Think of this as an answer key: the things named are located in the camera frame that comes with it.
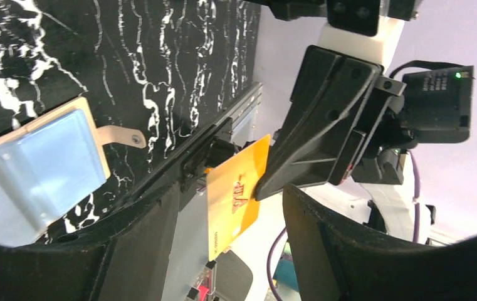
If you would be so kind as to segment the beige leather card holder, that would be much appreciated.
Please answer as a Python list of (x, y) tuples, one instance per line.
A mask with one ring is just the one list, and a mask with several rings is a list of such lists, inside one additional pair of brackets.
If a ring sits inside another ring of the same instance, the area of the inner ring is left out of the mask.
[(143, 149), (137, 129), (97, 127), (78, 97), (0, 136), (0, 245), (34, 242), (110, 177), (107, 144)]

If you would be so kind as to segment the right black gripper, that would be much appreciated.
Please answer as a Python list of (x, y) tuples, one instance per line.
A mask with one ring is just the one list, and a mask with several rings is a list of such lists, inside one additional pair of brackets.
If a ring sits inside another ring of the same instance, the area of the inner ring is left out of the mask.
[[(407, 68), (418, 71), (393, 79)], [(351, 172), (357, 183), (402, 184), (402, 154), (469, 138), (473, 65), (407, 62), (389, 76), (376, 63), (309, 46), (255, 198), (286, 184), (339, 185)]]

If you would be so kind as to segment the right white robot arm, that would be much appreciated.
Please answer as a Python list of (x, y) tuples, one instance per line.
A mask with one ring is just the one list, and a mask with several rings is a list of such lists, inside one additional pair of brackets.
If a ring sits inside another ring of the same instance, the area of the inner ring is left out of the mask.
[(276, 19), (324, 18), (303, 57), (291, 106), (254, 196), (283, 186), (339, 185), (351, 177), (371, 197), (367, 226), (427, 244), (435, 207), (420, 197), (411, 150), (458, 144), (471, 129), (474, 68), (412, 60), (392, 71), (419, 1), (263, 1)]

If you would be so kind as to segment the yellow VIP credit card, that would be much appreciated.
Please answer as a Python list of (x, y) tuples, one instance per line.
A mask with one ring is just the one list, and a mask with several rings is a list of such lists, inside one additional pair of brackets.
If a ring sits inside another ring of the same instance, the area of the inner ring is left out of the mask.
[(215, 260), (258, 219), (253, 194), (266, 171), (270, 142), (268, 134), (208, 173), (208, 260)]

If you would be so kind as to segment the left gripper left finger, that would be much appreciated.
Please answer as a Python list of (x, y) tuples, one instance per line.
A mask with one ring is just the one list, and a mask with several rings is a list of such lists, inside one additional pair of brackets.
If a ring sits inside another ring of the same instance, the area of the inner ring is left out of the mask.
[(160, 300), (180, 194), (171, 184), (48, 245), (0, 246), (0, 300)]

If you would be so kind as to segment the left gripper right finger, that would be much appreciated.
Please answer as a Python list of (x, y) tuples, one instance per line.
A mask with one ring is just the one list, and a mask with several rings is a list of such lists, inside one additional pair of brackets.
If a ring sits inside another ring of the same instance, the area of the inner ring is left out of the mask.
[(291, 184), (283, 214), (302, 300), (477, 300), (477, 236), (441, 247), (404, 241)]

